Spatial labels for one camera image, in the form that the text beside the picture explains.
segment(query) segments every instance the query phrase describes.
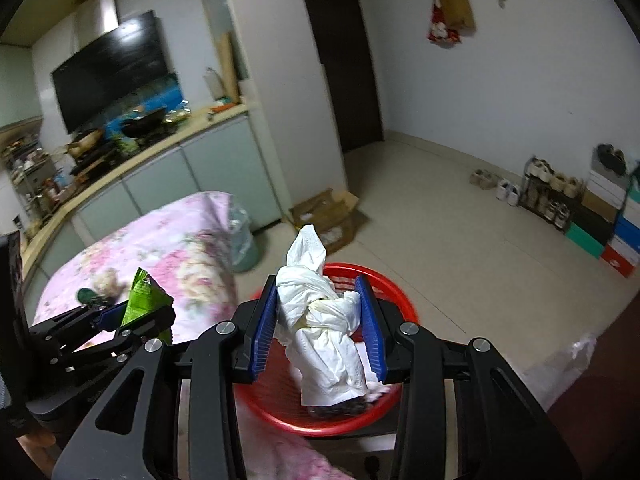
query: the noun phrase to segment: metal pivot bolt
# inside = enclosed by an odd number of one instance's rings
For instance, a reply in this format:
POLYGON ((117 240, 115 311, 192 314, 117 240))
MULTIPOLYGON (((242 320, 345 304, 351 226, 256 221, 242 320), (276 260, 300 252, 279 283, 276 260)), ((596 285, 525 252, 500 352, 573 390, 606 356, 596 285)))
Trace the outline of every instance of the metal pivot bolt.
POLYGON ((400 325, 400 332, 404 335, 415 335, 418 333, 418 326, 415 323, 405 322, 400 325))
POLYGON ((482 337, 474 339, 473 346, 479 352, 488 352, 491 350, 491 343, 482 337))
POLYGON ((216 325, 216 332, 220 335, 231 334, 236 326, 231 321, 221 321, 216 325))
POLYGON ((145 350, 147 352, 155 352, 162 348, 162 341, 159 339, 153 338, 145 343, 145 350))

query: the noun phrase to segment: dark door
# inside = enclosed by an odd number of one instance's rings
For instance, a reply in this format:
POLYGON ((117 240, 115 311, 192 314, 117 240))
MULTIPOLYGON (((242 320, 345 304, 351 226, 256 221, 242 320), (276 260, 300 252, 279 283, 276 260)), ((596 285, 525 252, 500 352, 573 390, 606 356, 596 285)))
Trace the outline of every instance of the dark door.
POLYGON ((340 145, 382 140, 376 80, 358 0, 305 0, 324 65, 340 145))

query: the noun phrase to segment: countertop edge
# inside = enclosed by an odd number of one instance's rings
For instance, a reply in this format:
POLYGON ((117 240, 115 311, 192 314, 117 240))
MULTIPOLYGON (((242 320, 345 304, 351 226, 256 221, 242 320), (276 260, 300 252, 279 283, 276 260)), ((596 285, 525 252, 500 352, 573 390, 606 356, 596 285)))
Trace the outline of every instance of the countertop edge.
POLYGON ((137 167, 141 166, 148 160, 155 158, 160 153, 177 146, 181 142, 210 129, 213 126, 225 123, 226 121, 246 113, 249 111, 249 108, 245 104, 236 105, 229 110, 224 110, 223 112, 215 114, 212 121, 207 120, 208 111, 209 107, 206 107, 194 112, 189 121, 185 123, 184 126, 180 127, 173 135, 161 140, 153 146, 150 146, 129 160, 126 160, 116 168, 113 168, 113 170, 96 180, 87 189, 61 205, 60 209, 53 214, 49 222, 33 237, 33 240, 31 240, 27 247, 21 251, 22 276, 24 282, 27 283, 29 281, 30 274, 36 268, 36 263, 49 247, 49 244, 53 241, 56 233, 62 227, 65 220, 82 204, 100 193, 109 184, 115 182, 124 174, 135 170, 137 167))

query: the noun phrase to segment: pink floral fabric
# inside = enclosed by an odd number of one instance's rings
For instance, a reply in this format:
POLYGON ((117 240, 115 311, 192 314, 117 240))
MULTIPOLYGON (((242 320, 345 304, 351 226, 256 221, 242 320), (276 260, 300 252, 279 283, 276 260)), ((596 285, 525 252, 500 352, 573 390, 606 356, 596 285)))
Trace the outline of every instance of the pink floral fabric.
MULTIPOLYGON (((230 319, 238 304, 230 264, 231 195, 202 192, 157 209, 96 242, 49 280, 36 310, 40 323, 78 306, 79 288, 115 269, 125 301, 139 267, 174 298, 174 343, 196 339, 230 319)), ((101 333, 97 344, 113 333, 101 333)), ((238 424, 249 478, 305 480, 350 478, 331 467, 304 438, 283 433, 238 405, 238 424)))

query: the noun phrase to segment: light green cabinet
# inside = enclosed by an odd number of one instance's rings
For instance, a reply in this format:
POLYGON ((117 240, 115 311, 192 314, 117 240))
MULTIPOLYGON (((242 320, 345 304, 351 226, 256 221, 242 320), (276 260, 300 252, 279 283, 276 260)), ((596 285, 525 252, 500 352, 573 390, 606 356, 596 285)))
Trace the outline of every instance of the light green cabinet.
POLYGON ((119 182, 82 206, 78 216, 94 240, 98 241, 140 215, 124 185, 119 182))
POLYGON ((84 251, 84 242, 70 223, 62 225, 40 262, 40 269, 51 277, 76 254, 84 251))
POLYGON ((169 150, 123 181, 142 214, 199 191, 180 148, 169 150))
POLYGON ((231 193, 249 213, 254 229, 280 218, 246 118, 212 128, 182 148, 200 189, 231 193))
POLYGON ((0 45, 0 128, 41 114, 31 50, 0 45))
POLYGON ((27 318, 27 324, 29 326, 33 324, 33 318, 36 315, 40 296, 42 296, 47 283, 49 283, 47 275, 40 269, 35 269, 33 271, 33 276, 24 289, 24 315, 27 318))

